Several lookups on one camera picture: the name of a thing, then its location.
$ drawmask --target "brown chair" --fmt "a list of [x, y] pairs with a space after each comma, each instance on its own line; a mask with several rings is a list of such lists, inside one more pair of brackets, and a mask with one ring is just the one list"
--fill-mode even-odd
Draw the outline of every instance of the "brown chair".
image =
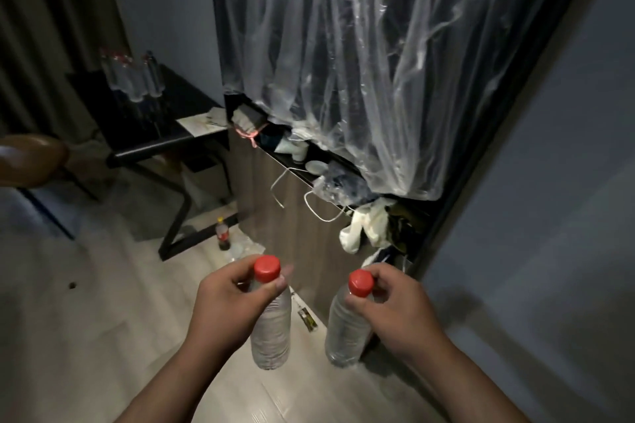
[[64, 165], [68, 148], [59, 139], [39, 134], [17, 134], [0, 137], [0, 187], [14, 187], [68, 238], [74, 240], [61, 222], [36, 196], [29, 191], [46, 184], [56, 173], [62, 172], [91, 199], [97, 197], [85, 188]]

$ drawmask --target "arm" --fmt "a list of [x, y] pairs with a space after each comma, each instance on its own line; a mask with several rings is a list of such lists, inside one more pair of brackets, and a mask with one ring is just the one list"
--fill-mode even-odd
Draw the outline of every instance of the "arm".
[[233, 262], [199, 285], [184, 343], [115, 423], [186, 423], [211, 381], [240, 348], [266, 306], [286, 288], [284, 276], [243, 293], [258, 255]]
[[514, 403], [445, 335], [420, 283], [388, 264], [368, 269], [385, 303], [348, 296], [388, 349], [434, 388], [455, 423], [528, 423]]

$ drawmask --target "gray wall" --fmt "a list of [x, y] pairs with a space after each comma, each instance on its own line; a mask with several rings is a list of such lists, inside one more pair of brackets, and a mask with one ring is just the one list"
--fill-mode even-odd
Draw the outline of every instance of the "gray wall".
[[160, 62], [224, 105], [213, 0], [117, 0], [132, 51]]
[[633, 2], [575, 1], [424, 278], [536, 422], [635, 420]]

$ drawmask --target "wooden cabinet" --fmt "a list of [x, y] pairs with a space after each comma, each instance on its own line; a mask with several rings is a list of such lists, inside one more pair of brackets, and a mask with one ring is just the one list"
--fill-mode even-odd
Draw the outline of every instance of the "wooden cabinet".
[[[264, 245], [267, 253], [278, 256], [283, 266], [294, 265], [291, 286], [326, 323], [333, 296], [374, 248], [363, 245], [355, 255], [345, 252], [339, 233], [351, 223], [351, 218], [341, 215], [333, 222], [318, 219], [304, 202], [304, 195], [311, 187], [293, 172], [287, 172], [274, 187], [275, 195], [284, 205], [280, 207], [271, 186], [284, 171], [282, 164], [232, 131], [229, 144], [227, 164], [241, 229]], [[317, 196], [309, 195], [308, 199], [313, 210], [324, 219], [339, 212]]]

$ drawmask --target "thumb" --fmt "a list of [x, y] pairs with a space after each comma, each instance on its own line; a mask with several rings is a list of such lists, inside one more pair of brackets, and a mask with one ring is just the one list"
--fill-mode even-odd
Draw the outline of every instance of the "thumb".
[[370, 299], [360, 298], [352, 294], [346, 296], [345, 303], [346, 306], [350, 307], [355, 313], [368, 320], [369, 323], [373, 323], [379, 304], [370, 301]]
[[279, 276], [273, 281], [262, 285], [256, 291], [249, 293], [249, 298], [258, 307], [259, 313], [265, 311], [265, 308], [274, 299], [282, 294], [287, 287], [287, 282], [284, 276]]

